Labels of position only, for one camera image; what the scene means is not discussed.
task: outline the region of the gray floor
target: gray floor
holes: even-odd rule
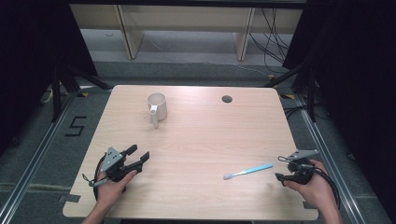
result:
[[[264,57],[262,51],[251,40],[245,61],[238,62],[231,34],[147,32],[136,59],[131,61],[127,58],[119,31],[82,30],[82,33],[100,77],[113,85],[256,87],[269,81],[268,75],[273,74],[277,77],[287,71],[279,67],[281,63],[278,61]],[[266,44],[263,35],[254,34],[254,37]],[[288,43],[291,36],[282,35],[282,38]],[[271,45],[269,49],[275,52],[277,46]],[[269,67],[263,66],[264,60]],[[291,82],[292,80],[288,80],[276,89],[279,93],[290,93]],[[83,80],[79,83],[90,85]],[[73,100],[11,223],[79,223],[81,221],[63,216],[64,196],[73,185],[109,94],[105,91],[91,91],[87,97],[77,97]],[[297,104],[292,99],[281,99],[281,103],[284,107],[294,107]],[[39,107],[19,134],[21,144],[10,147],[0,158],[1,204],[6,202],[13,186],[19,181],[50,127],[51,113],[51,102]],[[327,117],[325,109],[318,107],[316,113],[318,129],[366,223],[390,223],[360,168],[346,157],[348,149],[332,121]],[[78,125],[85,126],[84,131],[78,138],[67,137],[65,136],[67,133],[76,131],[69,128],[75,116],[87,117],[78,121]],[[297,148],[318,147],[306,126],[303,114],[299,112],[292,115],[289,118],[289,125]],[[341,207],[341,213],[345,223],[355,223],[344,206]],[[105,223],[119,222],[119,220],[107,219]],[[319,218],[305,223],[322,223],[322,220]]]

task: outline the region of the blue toothbrush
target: blue toothbrush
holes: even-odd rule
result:
[[[265,170],[265,169],[272,168],[272,167],[273,167],[273,164],[272,163],[268,163],[268,164],[264,164],[264,165],[261,165],[261,166],[248,168],[248,169],[243,170],[243,171],[241,171],[239,173],[236,173],[236,174],[227,174],[227,175],[225,175],[223,177],[223,179],[224,180],[228,180],[228,179],[233,178],[236,175],[247,175],[247,174],[250,174],[250,173],[253,173],[253,172],[257,172],[257,171],[260,171],[260,170]]]

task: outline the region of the hand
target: hand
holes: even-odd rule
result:
[[[98,199],[95,207],[90,214],[84,219],[82,223],[102,223],[108,211],[120,198],[125,186],[131,182],[137,171],[134,170],[126,175],[120,182],[113,182],[108,180],[105,184],[100,185],[98,188]],[[98,180],[104,178],[104,173],[99,173]]]
[[[310,160],[327,174],[326,168],[320,161]],[[294,181],[284,181],[286,187],[298,191],[303,198],[314,205],[323,215],[325,223],[342,223],[337,203],[329,183],[318,174],[313,174],[311,181],[306,185],[300,185]]]

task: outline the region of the table surface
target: table surface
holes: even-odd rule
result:
[[[147,96],[162,92],[168,117],[154,129]],[[230,103],[221,98],[229,95]],[[95,199],[82,178],[93,178],[109,147],[149,151],[150,159],[108,217],[205,220],[313,220],[303,197],[276,180],[289,174],[278,156],[295,145],[273,89],[184,86],[116,86],[110,95],[70,194],[64,215],[85,217]],[[223,180],[228,173],[272,163],[273,168]]]

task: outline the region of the floor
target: floor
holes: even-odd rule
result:
[[[97,63],[97,66],[102,66],[100,65],[101,63],[228,64],[233,66],[235,70],[249,70],[253,73],[268,76],[263,70],[255,69],[254,66],[267,65],[267,68],[271,70],[271,68],[281,66],[282,64],[279,60],[274,59],[268,54],[264,54],[253,42],[252,38],[249,39],[246,59],[243,62],[238,62],[236,60],[233,37],[231,34],[226,33],[146,32],[136,58],[130,60],[125,52],[120,31],[81,30],[81,32],[90,50],[92,59]],[[269,43],[267,45],[267,39],[263,34],[252,35],[260,44],[267,46],[277,57],[280,59],[282,58],[282,53],[279,53],[277,44]],[[281,38],[285,44],[289,44],[292,35],[281,35]],[[286,70],[279,68],[274,74],[279,75],[281,73],[278,74],[277,72],[285,71]],[[106,105],[106,98],[108,95],[96,94],[94,97],[98,98],[96,104],[99,108],[103,108]],[[81,105],[82,103],[80,101],[81,99],[77,98],[71,105],[71,111],[73,111],[72,113],[74,115],[84,106]],[[299,104],[299,102],[301,102],[299,99],[295,101],[282,100],[284,106]],[[100,118],[100,111],[92,113],[97,113],[96,115],[92,115],[93,117]],[[326,117],[326,111],[323,110],[323,108],[318,109],[317,113],[320,117]],[[22,146],[20,147],[26,147],[29,148],[29,150],[23,153],[18,150],[10,150],[5,156],[0,158],[0,176],[2,177],[0,181],[0,203],[6,202],[8,194],[12,191],[15,183],[19,181],[19,177],[23,172],[26,172],[24,169],[27,162],[35,155],[35,146],[40,145],[41,139],[46,136],[46,130],[51,128],[48,124],[50,116],[50,104],[46,104],[37,110],[36,114],[33,115],[33,117],[37,119],[32,119],[29,123],[30,126],[25,128],[22,132],[22,134],[26,136],[34,136],[34,138],[29,138],[31,140],[28,142],[21,143]],[[333,157],[333,159],[330,160],[330,164],[332,167],[335,167],[334,175],[337,175],[337,172],[342,173],[340,182],[338,183],[342,186],[346,186],[346,189],[342,189],[342,192],[344,192],[342,195],[344,206],[342,206],[341,209],[345,223],[390,223],[386,213],[360,172],[359,167],[346,157],[347,148],[343,145],[342,138],[337,134],[331,122],[324,118],[318,119],[317,123],[312,124],[306,119],[304,112],[294,119],[298,120],[291,120],[290,128],[294,131],[293,136],[295,137],[296,145],[306,146],[307,142],[309,142],[309,146],[321,147],[325,150],[323,154],[329,154],[330,158]],[[320,130],[320,138],[316,140],[314,139],[315,129]],[[81,140],[81,144],[87,146],[90,143],[89,140],[89,138],[83,139]],[[70,143],[60,142],[55,139],[51,144],[53,144],[52,147],[62,148],[62,144]],[[82,160],[84,151],[73,149],[71,152],[73,155],[71,155],[70,160]],[[30,223],[53,223],[53,220],[58,220],[56,218],[62,215],[62,208],[65,200],[64,195],[70,190],[69,184],[66,183],[73,183],[74,177],[62,179],[58,176],[55,182],[51,180],[50,177],[53,176],[51,169],[59,170],[58,172],[60,173],[66,172],[67,169],[70,168],[68,167],[70,164],[67,162],[63,164],[53,161],[55,160],[54,158],[60,156],[60,153],[56,151],[52,150],[48,153],[49,155],[44,156],[44,162],[49,162],[51,166],[40,167],[40,170],[36,174],[33,174],[33,176],[35,176],[34,183],[39,182],[37,180],[42,180],[42,183],[47,184],[30,185],[29,189],[26,190],[24,199],[21,201],[20,208],[12,212],[14,218],[10,220],[11,223],[24,223],[26,221]],[[10,175],[8,172],[9,170],[15,172],[15,175]],[[350,210],[348,210],[350,203],[357,203],[358,210],[352,209],[351,213]],[[40,206],[43,207],[47,206],[54,208],[39,209],[36,207],[36,204],[40,204]],[[26,208],[31,211],[30,213],[36,212],[37,214],[34,215],[24,212]],[[354,216],[362,216],[362,219],[355,218]],[[80,222],[79,219],[71,220],[64,217],[59,220],[61,220],[59,222],[62,223]],[[119,222],[117,220],[107,220],[106,223]],[[274,223],[286,224],[300,222]],[[306,223],[322,223],[322,221],[318,219]]]

